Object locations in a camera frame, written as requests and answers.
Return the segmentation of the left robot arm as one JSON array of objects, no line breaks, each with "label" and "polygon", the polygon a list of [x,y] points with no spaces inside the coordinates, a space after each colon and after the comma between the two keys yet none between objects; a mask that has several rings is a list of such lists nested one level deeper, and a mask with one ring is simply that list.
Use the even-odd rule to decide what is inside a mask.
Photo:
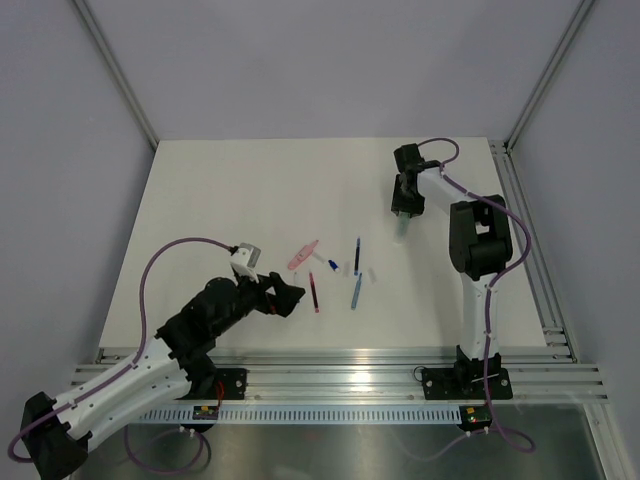
[{"label": "left robot arm", "polygon": [[304,294],[275,272],[256,280],[216,277],[141,351],[56,397],[32,396],[21,440],[40,477],[68,477],[104,440],[158,405],[208,396],[216,385],[209,353],[217,339],[252,312],[289,316]]}]

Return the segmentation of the red gel pen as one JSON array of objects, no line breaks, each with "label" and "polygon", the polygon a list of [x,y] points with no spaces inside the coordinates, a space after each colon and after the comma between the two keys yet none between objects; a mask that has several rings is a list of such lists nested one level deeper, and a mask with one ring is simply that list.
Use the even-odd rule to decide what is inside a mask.
[{"label": "red gel pen", "polygon": [[312,296],[314,312],[316,314],[319,314],[320,313],[319,300],[318,300],[318,295],[317,295],[315,277],[314,277],[314,274],[313,274],[312,271],[309,271],[308,277],[309,277],[309,283],[310,283],[310,290],[311,290],[311,296]]}]

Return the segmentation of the green highlighter pen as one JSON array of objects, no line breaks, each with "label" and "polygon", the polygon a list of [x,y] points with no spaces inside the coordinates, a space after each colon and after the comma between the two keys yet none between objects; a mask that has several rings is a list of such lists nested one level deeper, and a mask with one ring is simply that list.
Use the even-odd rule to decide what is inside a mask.
[{"label": "green highlighter pen", "polygon": [[394,234],[394,242],[398,245],[402,244],[407,236],[411,215],[407,212],[400,212],[397,215],[397,224]]}]

